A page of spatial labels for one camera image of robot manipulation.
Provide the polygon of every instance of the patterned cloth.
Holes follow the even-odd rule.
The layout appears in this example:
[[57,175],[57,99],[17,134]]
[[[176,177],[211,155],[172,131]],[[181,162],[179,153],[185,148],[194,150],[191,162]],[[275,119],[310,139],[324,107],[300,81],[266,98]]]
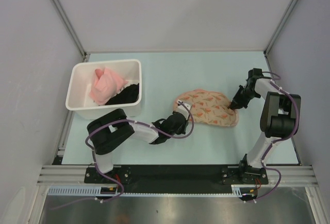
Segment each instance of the patterned cloth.
[[177,100],[191,105],[191,114],[196,123],[205,123],[222,127],[235,126],[239,116],[237,110],[229,109],[230,101],[223,94],[196,89],[177,97],[173,110],[177,108]]

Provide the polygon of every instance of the orange pattern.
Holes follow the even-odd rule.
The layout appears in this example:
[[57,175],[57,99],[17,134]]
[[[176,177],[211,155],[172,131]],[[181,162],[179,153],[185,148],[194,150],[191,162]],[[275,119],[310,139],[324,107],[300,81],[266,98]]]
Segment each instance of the orange pattern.
[[176,110],[176,101],[184,100],[191,104],[191,113],[196,123],[217,125],[222,127],[235,126],[239,117],[237,110],[229,109],[230,101],[222,93],[209,92],[203,89],[196,89],[181,94],[173,105]]

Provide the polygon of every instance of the white bin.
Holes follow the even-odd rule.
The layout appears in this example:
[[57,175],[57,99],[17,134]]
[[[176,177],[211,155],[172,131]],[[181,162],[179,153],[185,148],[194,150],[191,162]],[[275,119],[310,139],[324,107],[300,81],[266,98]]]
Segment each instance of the white bin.
[[[135,103],[99,106],[89,97],[95,70],[105,67],[117,72],[128,81],[126,86],[131,84],[139,85],[139,98]],[[65,106],[75,111],[86,119],[97,119],[117,108],[122,108],[127,116],[133,117],[141,113],[142,98],[142,72],[141,63],[136,59],[125,59],[116,61],[79,63],[72,69],[67,99]]]

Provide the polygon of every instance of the white table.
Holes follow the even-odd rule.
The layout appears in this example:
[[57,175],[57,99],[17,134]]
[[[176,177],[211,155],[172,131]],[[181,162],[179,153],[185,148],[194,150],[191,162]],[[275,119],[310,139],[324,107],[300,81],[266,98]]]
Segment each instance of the white table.
[[[91,54],[90,61],[138,59],[142,64],[143,122],[167,118],[174,99],[183,92],[205,89],[224,93],[232,99],[238,86],[244,85],[248,71],[268,71],[263,53],[108,53]],[[128,139],[113,151],[114,164],[237,164],[260,135],[259,120],[264,100],[253,99],[247,109],[239,110],[236,127],[221,128],[197,124],[184,140],[167,140],[161,145]],[[90,120],[74,114],[62,164],[90,164],[91,150],[85,145]],[[278,146],[269,164],[297,164],[291,141]]]

